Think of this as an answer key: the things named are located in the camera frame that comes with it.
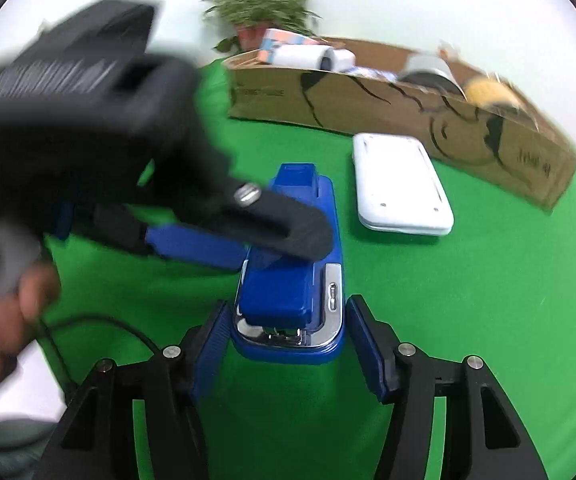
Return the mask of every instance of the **green plant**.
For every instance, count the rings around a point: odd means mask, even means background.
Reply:
[[[270,22],[274,27],[311,36],[308,27],[312,18],[319,15],[306,9],[308,0],[204,0],[212,4],[204,16],[216,14],[226,23],[240,27],[254,27],[260,22]],[[229,52],[239,46],[236,36],[226,38],[215,47],[219,52]]]

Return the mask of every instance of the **orange and blue box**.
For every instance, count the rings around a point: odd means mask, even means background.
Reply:
[[[280,28],[269,28],[263,35],[263,41],[259,47],[257,60],[264,63],[272,63],[274,51],[277,47],[284,44],[312,45],[319,44],[319,42],[309,38],[308,36],[297,34],[296,32],[289,32],[287,30],[281,30]]]

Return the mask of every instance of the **human hand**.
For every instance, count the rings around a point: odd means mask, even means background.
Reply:
[[[34,338],[34,322],[60,292],[55,265],[41,261],[21,275],[17,294],[0,298],[0,382],[14,371],[14,357]]]

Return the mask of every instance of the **blue stapler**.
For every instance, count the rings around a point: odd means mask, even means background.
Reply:
[[[343,341],[343,266],[332,181],[314,164],[282,164],[271,189],[320,208],[334,245],[322,260],[250,248],[235,301],[232,339],[248,359],[323,364]]]

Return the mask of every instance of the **green tablecloth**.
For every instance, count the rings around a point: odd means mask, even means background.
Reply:
[[[481,355],[505,388],[551,480],[576,473],[576,175],[551,213],[435,162],[452,205],[452,233],[378,233],[357,219],[350,137],[227,118],[225,74],[205,70],[199,106],[236,174],[266,182],[283,162],[314,162],[335,184],[346,294],[431,356]],[[71,239],[53,246],[63,297],[48,320],[104,312],[159,345],[202,323],[237,276],[120,254]],[[90,325],[60,333],[82,380],[97,359],[148,357],[130,335]],[[368,392],[348,343],[318,367],[247,361],[230,346],[213,392],[199,406],[213,480],[371,479],[391,409]],[[428,479],[438,478],[445,402],[436,401]],[[142,478],[151,478],[142,405],[136,433]]]

